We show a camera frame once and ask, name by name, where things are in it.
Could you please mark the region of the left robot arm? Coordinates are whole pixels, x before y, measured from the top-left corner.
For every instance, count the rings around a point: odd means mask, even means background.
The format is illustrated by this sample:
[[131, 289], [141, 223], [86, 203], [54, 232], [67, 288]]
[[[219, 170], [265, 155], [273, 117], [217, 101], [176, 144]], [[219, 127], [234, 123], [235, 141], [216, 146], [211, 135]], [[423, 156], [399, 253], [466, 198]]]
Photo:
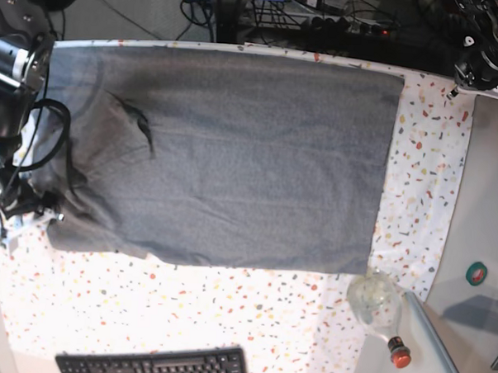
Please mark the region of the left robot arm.
[[498, 0], [443, 0], [443, 8], [467, 23], [454, 65], [456, 84], [498, 92]]

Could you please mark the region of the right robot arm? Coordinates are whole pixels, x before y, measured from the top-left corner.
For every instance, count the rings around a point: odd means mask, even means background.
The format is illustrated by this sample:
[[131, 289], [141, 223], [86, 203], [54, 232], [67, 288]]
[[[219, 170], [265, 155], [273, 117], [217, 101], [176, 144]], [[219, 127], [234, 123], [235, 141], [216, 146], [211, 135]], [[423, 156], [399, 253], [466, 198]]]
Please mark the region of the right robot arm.
[[[74, 2], [0, 0], [0, 215], [5, 219], [57, 211], [57, 197], [48, 191], [36, 193], [21, 175], [46, 165], [69, 141], [69, 109], [48, 98], [46, 90], [50, 57], [57, 41], [50, 14]], [[32, 111], [44, 108], [62, 123], [58, 142], [40, 161], [15, 164], [22, 128]]]

